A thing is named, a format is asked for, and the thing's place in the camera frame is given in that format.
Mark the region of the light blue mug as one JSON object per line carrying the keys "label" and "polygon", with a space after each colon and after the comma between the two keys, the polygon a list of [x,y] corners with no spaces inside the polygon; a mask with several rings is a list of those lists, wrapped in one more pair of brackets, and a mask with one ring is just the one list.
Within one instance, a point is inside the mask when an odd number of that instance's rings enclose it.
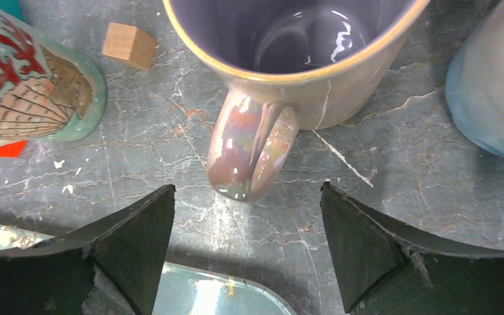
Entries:
{"label": "light blue mug", "polygon": [[504,1],[454,55],[446,76],[446,102],[466,138],[504,158]]}

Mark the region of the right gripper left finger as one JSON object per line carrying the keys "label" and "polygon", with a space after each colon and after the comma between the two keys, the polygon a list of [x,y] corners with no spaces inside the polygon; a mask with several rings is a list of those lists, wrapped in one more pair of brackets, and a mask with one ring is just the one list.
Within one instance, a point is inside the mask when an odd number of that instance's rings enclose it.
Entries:
{"label": "right gripper left finger", "polygon": [[0,250],[0,314],[151,314],[175,191],[167,184],[64,235]]}

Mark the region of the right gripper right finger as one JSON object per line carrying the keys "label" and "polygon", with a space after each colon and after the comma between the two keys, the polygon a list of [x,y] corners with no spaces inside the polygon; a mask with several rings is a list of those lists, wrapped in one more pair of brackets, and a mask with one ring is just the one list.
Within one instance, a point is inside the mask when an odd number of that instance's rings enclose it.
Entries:
{"label": "right gripper right finger", "polygon": [[420,230],[329,182],[321,192],[347,314],[504,314],[504,250]]}

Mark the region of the pale pink mug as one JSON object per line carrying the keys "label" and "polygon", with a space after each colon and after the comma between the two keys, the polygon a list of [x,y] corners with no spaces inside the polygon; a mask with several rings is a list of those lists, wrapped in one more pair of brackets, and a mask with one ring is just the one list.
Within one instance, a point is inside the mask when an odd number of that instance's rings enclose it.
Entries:
{"label": "pale pink mug", "polygon": [[207,156],[219,194],[259,199],[300,130],[357,113],[427,1],[164,2],[185,45],[228,85]]}

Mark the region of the cream and green mug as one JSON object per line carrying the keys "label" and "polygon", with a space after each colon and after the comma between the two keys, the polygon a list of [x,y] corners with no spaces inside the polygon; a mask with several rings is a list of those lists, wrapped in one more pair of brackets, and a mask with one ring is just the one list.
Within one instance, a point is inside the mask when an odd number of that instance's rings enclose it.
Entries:
{"label": "cream and green mug", "polygon": [[0,147],[79,140],[100,123],[106,100],[88,58],[0,9]]}

